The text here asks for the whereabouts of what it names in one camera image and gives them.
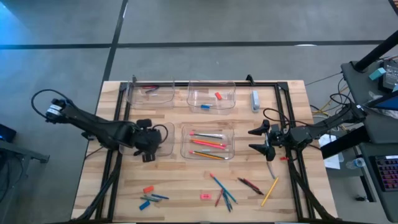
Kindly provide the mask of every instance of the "red pencil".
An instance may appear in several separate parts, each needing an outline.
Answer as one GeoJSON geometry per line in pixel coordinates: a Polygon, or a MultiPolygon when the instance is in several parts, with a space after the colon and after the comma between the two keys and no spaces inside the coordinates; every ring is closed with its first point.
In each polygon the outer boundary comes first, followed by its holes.
{"type": "Polygon", "coordinates": [[[223,190],[223,189],[221,189],[220,195],[218,196],[218,199],[217,199],[217,201],[216,201],[216,205],[215,205],[214,207],[217,207],[217,205],[218,205],[218,202],[220,201],[220,198],[221,198],[221,196],[222,196],[223,192],[224,192],[224,190],[223,190]]]}
{"type": "Polygon", "coordinates": [[[252,184],[250,181],[246,180],[245,178],[243,180],[246,181],[249,185],[251,185],[255,189],[260,190],[260,188],[256,187],[254,184],[252,184]]]}

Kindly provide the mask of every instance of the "blue eraser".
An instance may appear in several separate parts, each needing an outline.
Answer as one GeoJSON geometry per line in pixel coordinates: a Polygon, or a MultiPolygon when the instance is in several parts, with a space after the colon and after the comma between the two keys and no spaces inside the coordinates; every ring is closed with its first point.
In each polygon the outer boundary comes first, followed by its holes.
{"type": "Polygon", "coordinates": [[[144,210],[146,207],[148,207],[150,205],[149,201],[144,202],[142,205],[139,206],[139,209],[142,211],[144,210]]]}
{"type": "Polygon", "coordinates": [[[209,105],[200,105],[200,108],[208,110],[208,109],[210,109],[210,106],[209,105]]]}
{"type": "Polygon", "coordinates": [[[378,79],[380,76],[386,74],[386,71],[384,68],[379,68],[376,71],[374,71],[372,74],[370,74],[369,78],[371,80],[376,80],[378,79]]]}

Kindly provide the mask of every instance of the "pink eraser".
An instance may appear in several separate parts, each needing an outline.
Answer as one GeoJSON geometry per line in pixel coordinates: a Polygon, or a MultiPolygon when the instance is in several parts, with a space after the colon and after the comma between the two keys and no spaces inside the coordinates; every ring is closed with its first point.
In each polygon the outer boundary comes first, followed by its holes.
{"type": "Polygon", "coordinates": [[[201,194],[200,199],[202,200],[211,200],[211,194],[201,194]]]}

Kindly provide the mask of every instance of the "white paper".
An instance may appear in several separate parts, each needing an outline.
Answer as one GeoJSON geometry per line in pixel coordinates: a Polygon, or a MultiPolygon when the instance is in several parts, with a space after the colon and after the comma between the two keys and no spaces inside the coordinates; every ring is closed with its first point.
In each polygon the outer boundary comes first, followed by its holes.
{"type": "MultiPolygon", "coordinates": [[[[319,145],[322,147],[329,142],[336,140],[336,136],[330,136],[329,134],[324,134],[319,139],[319,145]]],[[[340,169],[340,161],[338,160],[338,155],[331,156],[327,159],[324,159],[325,167],[331,169],[340,169]]]]}

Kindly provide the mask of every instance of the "keyboard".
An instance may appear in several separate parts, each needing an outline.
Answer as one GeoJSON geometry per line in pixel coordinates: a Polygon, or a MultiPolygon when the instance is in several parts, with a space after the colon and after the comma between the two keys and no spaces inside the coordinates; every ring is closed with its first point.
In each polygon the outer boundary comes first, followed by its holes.
{"type": "Polygon", "coordinates": [[[385,192],[398,190],[398,155],[373,157],[375,173],[379,173],[379,185],[385,192]]]}

